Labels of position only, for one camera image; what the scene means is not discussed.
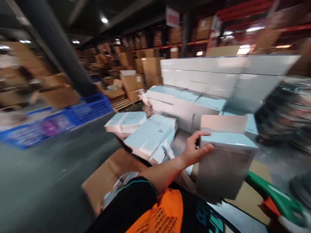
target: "hand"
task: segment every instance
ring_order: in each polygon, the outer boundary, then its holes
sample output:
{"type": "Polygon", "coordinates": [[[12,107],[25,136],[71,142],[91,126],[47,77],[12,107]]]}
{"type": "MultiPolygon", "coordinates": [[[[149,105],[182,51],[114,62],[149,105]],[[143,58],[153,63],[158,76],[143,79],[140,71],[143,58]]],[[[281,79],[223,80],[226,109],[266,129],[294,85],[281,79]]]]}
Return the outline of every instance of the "hand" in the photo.
{"type": "Polygon", "coordinates": [[[202,148],[197,149],[196,142],[200,136],[210,136],[211,133],[204,131],[195,131],[194,134],[187,138],[187,144],[184,152],[180,155],[182,164],[188,167],[192,164],[200,162],[201,158],[214,150],[214,146],[206,144],[202,148]]]}

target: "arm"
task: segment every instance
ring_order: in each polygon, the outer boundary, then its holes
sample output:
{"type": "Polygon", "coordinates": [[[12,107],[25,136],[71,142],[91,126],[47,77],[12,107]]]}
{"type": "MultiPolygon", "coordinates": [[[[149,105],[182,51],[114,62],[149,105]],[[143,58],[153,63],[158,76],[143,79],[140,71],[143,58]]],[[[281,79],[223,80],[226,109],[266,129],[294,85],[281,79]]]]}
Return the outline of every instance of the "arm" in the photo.
{"type": "Polygon", "coordinates": [[[172,183],[176,176],[179,175],[188,166],[195,164],[207,153],[214,150],[211,144],[204,145],[202,148],[196,148],[196,142],[202,135],[211,135],[208,132],[196,131],[187,139],[184,152],[177,158],[165,163],[150,167],[140,173],[155,187],[158,194],[162,193],[172,183]]]}

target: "green pallet jack handle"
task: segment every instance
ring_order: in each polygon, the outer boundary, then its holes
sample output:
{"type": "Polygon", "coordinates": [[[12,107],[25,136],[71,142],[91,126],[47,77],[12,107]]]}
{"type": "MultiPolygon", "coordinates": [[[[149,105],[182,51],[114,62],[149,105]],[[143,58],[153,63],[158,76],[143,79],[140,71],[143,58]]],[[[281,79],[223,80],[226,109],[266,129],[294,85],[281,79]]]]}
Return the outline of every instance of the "green pallet jack handle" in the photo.
{"type": "Polygon", "coordinates": [[[302,227],[304,225],[303,221],[301,221],[301,218],[303,218],[303,207],[296,199],[283,193],[279,188],[251,171],[248,172],[245,181],[255,189],[264,200],[270,197],[280,214],[287,220],[297,226],[302,227]]]}

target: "blue plastic crate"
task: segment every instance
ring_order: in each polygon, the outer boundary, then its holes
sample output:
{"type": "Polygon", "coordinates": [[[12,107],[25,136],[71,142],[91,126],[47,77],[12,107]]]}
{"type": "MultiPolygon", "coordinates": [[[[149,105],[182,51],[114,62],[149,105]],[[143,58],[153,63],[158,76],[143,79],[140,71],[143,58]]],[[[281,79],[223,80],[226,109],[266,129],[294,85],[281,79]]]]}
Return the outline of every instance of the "blue plastic crate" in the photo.
{"type": "MultiPolygon", "coordinates": [[[[48,107],[30,112],[28,115],[50,110],[51,108],[48,107]]],[[[77,125],[70,120],[65,112],[60,112],[44,119],[37,120],[31,124],[2,131],[0,132],[0,137],[7,143],[25,149],[45,139],[73,129],[76,126],[77,125]]]]}
{"type": "Polygon", "coordinates": [[[77,125],[85,124],[113,111],[111,104],[103,94],[82,99],[85,104],[76,105],[66,110],[66,115],[77,125]]]}

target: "black sleeve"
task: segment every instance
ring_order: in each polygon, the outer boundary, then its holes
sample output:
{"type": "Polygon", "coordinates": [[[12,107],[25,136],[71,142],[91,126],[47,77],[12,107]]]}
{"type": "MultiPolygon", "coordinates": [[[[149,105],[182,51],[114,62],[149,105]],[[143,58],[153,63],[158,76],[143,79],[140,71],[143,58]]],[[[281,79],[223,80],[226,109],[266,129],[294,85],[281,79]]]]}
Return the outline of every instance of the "black sleeve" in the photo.
{"type": "Polygon", "coordinates": [[[87,232],[126,232],[156,202],[153,185],[144,177],[135,177],[119,191],[87,232]]]}

